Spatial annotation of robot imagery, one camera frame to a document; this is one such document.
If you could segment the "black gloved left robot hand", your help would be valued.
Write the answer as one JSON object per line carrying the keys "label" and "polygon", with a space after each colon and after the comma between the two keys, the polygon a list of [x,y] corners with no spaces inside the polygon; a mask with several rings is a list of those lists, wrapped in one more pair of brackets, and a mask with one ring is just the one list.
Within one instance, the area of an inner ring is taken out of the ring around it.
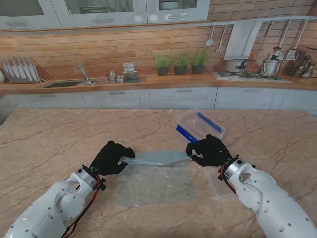
{"label": "black gloved left robot hand", "polygon": [[135,153],[131,148],[109,141],[96,155],[89,169],[101,176],[119,174],[128,165],[120,162],[122,157],[135,158]]}

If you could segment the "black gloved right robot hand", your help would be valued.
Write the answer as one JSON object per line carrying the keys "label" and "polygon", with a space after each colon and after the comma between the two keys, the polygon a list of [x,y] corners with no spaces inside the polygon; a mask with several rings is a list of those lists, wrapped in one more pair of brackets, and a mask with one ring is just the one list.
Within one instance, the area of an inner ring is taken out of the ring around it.
{"label": "black gloved right robot hand", "polygon": [[203,167],[222,166],[229,159],[232,159],[230,152],[222,141],[211,134],[195,143],[188,143],[185,153]]}

